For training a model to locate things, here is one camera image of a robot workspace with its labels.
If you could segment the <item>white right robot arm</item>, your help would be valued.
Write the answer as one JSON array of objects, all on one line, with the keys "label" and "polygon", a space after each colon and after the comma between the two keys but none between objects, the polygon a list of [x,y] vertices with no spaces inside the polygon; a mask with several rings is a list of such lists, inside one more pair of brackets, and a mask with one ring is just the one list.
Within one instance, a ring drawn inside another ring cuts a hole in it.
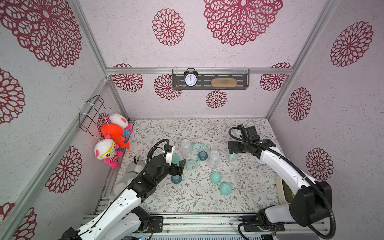
[{"label": "white right robot arm", "polygon": [[270,206],[249,217],[242,216],[239,234],[247,227],[273,228],[298,224],[310,228],[318,237],[330,240],[336,233],[336,218],[332,209],[332,188],[326,181],[319,181],[292,163],[270,139],[261,139],[255,127],[237,125],[228,131],[233,138],[228,142],[231,155],[249,153],[259,163],[271,167],[294,194],[291,203]]}]

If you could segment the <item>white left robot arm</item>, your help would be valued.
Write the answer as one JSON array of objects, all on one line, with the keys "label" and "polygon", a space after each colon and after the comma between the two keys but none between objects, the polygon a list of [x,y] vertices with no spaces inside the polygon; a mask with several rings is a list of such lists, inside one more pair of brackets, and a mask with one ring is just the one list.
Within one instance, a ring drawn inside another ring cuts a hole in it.
[{"label": "white left robot arm", "polygon": [[150,197],[167,176],[181,176],[186,161],[172,163],[173,147],[166,144],[160,155],[153,156],[157,146],[150,149],[146,165],[130,184],[97,217],[77,230],[67,229],[62,240],[121,240],[132,233],[145,231],[150,214],[141,204]]}]

